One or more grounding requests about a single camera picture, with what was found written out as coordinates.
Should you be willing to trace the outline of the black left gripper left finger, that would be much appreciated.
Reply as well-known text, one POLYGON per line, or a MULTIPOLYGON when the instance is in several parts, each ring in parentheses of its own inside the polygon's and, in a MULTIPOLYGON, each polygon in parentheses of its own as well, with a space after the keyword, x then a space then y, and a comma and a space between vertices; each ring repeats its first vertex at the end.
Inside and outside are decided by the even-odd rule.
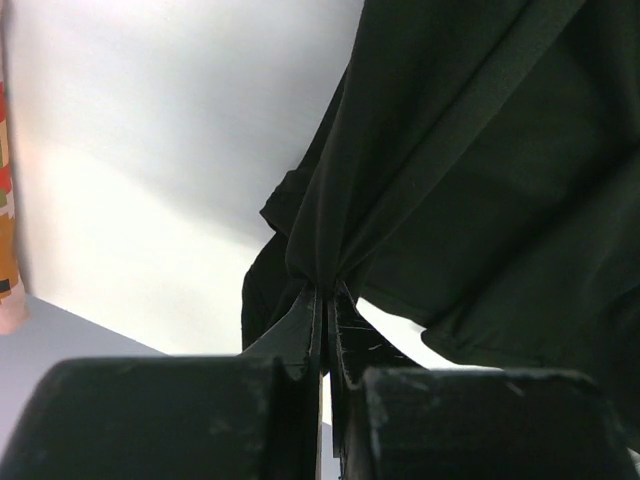
POLYGON ((5 479, 316 479, 322 302, 303 289, 237 356, 65 360, 37 384, 5 479))

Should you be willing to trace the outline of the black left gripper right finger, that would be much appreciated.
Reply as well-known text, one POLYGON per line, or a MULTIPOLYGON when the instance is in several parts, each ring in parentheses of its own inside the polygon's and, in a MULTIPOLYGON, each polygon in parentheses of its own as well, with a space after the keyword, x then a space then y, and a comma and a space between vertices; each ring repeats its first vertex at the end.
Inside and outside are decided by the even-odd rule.
POLYGON ((326 303, 333 451, 345 479, 631 479, 608 402, 563 370, 429 370, 326 303))

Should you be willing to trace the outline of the black t shirt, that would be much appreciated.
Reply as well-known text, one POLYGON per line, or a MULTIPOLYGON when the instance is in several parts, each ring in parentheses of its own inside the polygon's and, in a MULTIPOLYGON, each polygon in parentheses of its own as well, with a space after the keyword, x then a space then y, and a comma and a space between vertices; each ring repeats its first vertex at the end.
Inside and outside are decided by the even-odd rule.
POLYGON ((639 421, 639 5, 368 1, 243 285, 250 345, 345 283, 450 361, 563 368, 639 421))

